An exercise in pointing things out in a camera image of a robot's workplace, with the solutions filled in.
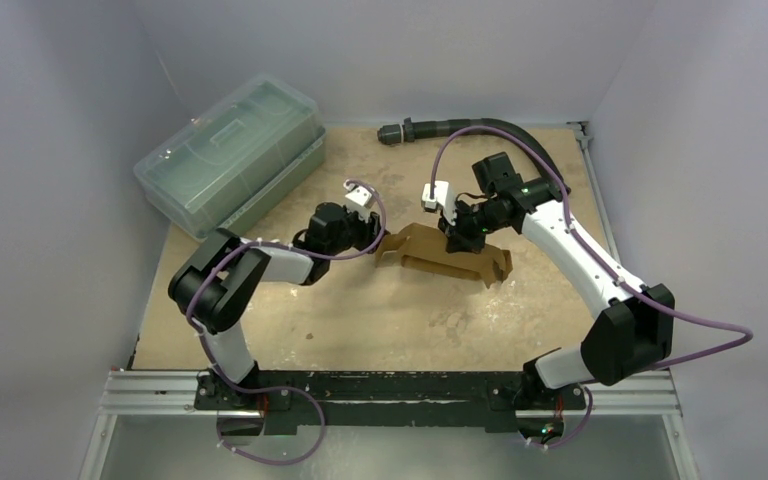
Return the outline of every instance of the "gray floor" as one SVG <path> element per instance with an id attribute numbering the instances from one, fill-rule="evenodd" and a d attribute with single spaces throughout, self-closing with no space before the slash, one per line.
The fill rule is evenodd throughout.
<path id="1" fill-rule="evenodd" d="M 594 417 L 576 441 L 548 454 L 526 449 L 517 435 L 476 428 L 329 427 L 319 451 L 290 467 L 268 467 L 217 449 L 214 422 L 211 417 L 120 416 L 102 478 L 678 478 L 660 416 Z M 261 437 L 246 448 L 290 458 L 311 445 L 316 434 L 316 428 L 302 427 L 298 436 Z"/>

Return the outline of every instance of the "folded cardboard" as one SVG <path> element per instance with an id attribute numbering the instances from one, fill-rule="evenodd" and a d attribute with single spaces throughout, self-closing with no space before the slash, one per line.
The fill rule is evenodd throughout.
<path id="1" fill-rule="evenodd" d="M 403 267 L 467 280 L 482 280 L 487 288 L 508 278 L 513 270 L 511 252 L 486 245 L 481 253 L 446 253 L 446 236 L 440 230 L 411 223 L 399 233 L 385 235 L 375 252 L 378 266 L 393 252 Z"/>

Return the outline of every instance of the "plastic storage box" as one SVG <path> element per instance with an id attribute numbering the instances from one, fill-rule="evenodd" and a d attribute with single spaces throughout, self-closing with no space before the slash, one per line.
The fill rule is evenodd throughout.
<path id="1" fill-rule="evenodd" d="M 306 151 L 324 133 L 313 100 L 260 75 L 140 160 L 134 173 L 154 206 L 203 239 L 229 217 L 241 230 L 268 212 L 322 163 L 324 154 Z"/>

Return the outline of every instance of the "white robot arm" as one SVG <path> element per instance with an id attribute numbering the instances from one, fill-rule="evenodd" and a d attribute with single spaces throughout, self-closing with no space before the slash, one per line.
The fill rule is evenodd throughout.
<path id="1" fill-rule="evenodd" d="M 260 282 L 311 285 L 328 271 L 328 257 L 352 247 L 363 249 L 378 235 L 381 223 L 378 214 L 370 210 L 371 192 L 358 185 L 344 186 L 348 190 L 345 204 L 317 206 L 308 228 L 293 239 L 294 247 L 319 254 L 317 258 L 288 249 L 277 240 L 248 240 L 227 230 L 217 230 L 173 277 L 169 296 L 181 312 L 185 312 L 211 269 L 241 244 L 252 245 L 229 265 L 224 279 L 215 278 L 205 289 L 195 311 L 194 321 L 203 327 L 202 335 L 210 352 L 232 381 L 240 382 L 255 365 L 240 319 L 257 285 Z"/>
<path id="2" fill-rule="evenodd" d="M 672 346 L 673 319 L 648 307 L 615 283 L 570 234 L 574 229 L 611 265 L 628 285 L 668 307 L 675 299 L 663 285 L 648 287 L 604 251 L 572 217 L 564 221 L 560 192 L 550 182 L 524 182 L 504 153 L 473 165 L 483 198 L 468 205 L 456 200 L 447 182 L 425 185 L 422 204 L 440 212 L 440 229 L 447 236 L 449 252 L 480 252 L 485 236 L 514 228 L 537 245 L 555 263 L 581 295 L 595 323 L 580 345 L 572 345 L 524 365 L 528 395 L 557 390 L 566 385 L 598 381 L 613 385 L 666 358 Z"/>

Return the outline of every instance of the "gray wall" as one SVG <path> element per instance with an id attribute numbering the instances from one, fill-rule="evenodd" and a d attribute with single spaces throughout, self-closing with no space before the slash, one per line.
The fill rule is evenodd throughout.
<path id="1" fill-rule="evenodd" d="M 624 262 L 757 335 L 675 369 L 704 478 L 768 478 L 768 2 L 659 2 L 592 126 Z"/>
<path id="2" fill-rule="evenodd" d="M 126 0 L 0 2 L 0 478 L 74 478 L 166 221 L 131 167 L 186 117 Z"/>
<path id="3" fill-rule="evenodd" d="M 255 73 L 330 122 L 498 116 L 583 120 L 655 0 L 137 0 L 198 114 Z"/>

